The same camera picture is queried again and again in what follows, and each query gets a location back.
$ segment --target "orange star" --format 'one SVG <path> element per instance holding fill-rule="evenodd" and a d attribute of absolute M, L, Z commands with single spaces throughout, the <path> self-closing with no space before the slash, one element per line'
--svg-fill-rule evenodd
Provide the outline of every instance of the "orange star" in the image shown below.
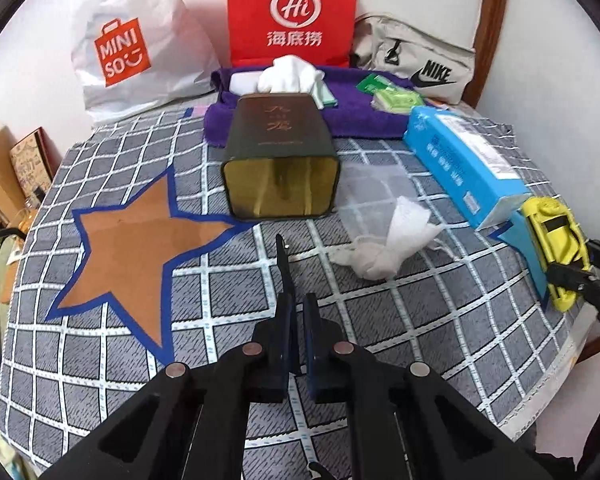
<path fill-rule="evenodd" d="M 47 319 L 106 301 L 163 364 L 173 361 L 171 273 L 253 226 L 226 215 L 179 211 L 173 167 L 120 206 L 74 210 L 84 258 Z"/>

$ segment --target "bolt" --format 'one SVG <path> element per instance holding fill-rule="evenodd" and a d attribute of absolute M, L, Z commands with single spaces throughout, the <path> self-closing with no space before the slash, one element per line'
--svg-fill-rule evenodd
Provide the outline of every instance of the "bolt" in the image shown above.
<path fill-rule="evenodd" d="M 171 363 L 166 369 L 167 377 L 171 379 L 182 377 L 186 371 L 187 367 L 182 363 Z"/>
<path fill-rule="evenodd" d="M 409 371 L 416 377 L 426 377 L 431 371 L 429 366 L 421 362 L 415 362 L 409 367 Z"/>
<path fill-rule="evenodd" d="M 262 345 L 253 341 L 242 347 L 242 353 L 245 355 L 253 356 L 258 355 L 260 352 L 262 352 Z"/>
<path fill-rule="evenodd" d="M 354 347 L 349 341 L 338 341 L 333 345 L 333 351 L 336 352 L 336 354 L 347 355 L 352 353 L 353 350 Z"/>

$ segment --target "blue carton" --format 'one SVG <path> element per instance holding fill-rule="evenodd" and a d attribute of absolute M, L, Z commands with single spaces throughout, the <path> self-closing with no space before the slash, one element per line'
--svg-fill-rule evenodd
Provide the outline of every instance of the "blue carton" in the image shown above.
<path fill-rule="evenodd" d="M 531 195 L 507 160 L 455 113 L 413 108 L 404 142 L 475 229 L 507 221 Z"/>

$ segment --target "white hi logo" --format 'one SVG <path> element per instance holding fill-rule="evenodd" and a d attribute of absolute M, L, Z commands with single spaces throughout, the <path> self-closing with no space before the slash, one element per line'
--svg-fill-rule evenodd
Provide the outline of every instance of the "white hi logo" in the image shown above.
<path fill-rule="evenodd" d="M 308 16 L 310 14 L 308 10 L 310 1 L 314 3 L 314 12 L 307 20 L 304 22 L 289 20 L 289 17 L 297 18 L 298 15 L 302 18 Z M 278 9 L 279 2 L 280 0 L 271 0 L 269 10 L 273 19 L 286 28 L 302 28 L 306 27 L 307 25 L 311 25 L 315 20 L 318 19 L 318 16 L 320 16 L 320 10 L 322 9 L 320 0 L 289 0 L 288 4 L 281 9 Z"/>

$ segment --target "checkered tablecloth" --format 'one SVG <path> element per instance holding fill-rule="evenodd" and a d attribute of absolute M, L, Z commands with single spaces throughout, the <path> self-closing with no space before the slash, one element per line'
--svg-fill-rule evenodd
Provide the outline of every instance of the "checkered tablecloth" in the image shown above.
<path fill-rule="evenodd" d="M 102 127 L 69 150 L 27 238 L 4 344 L 0 428 L 41 468 L 162 368 L 106 304 L 44 321 L 83 255 L 72 209 L 124 203 L 173 164 L 181 210 L 227 212 L 222 150 L 203 141 L 202 118 L 185 118 L 185 107 Z M 488 120 L 474 125 L 533 192 L 555 196 L 510 128 Z M 349 242 L 337 214 L 263 222 L 174 271 L 176 359 L 192 367 L 214 362 L 250 339 L 257 320 L 272 316 L 282 288 L 274 241 L 280 232 L 290 246 L 298 298 L 314 292 L 322 316 L 338 322 L 350 341 L 393 364 L 426 361 L 485 416 L 504 424 L 564 354 L 580 306 L 566 315 L 552 306 L 543 312 L 517 254 L 471 229 L 402 142 L 335 143 L 342 160 L 404 168 L 421 203 L 445 225 L 440 238 L 458 258 L 423 250 L 394 280 L 364 282 L 328 259 L 328 247 Z M 347 431 L 343 406 L 314 405 L 306 377 L 290 378 L 287 402 L 251 406 L 244 480 L 308 479 L 308 460 L 347 478 Z"/>

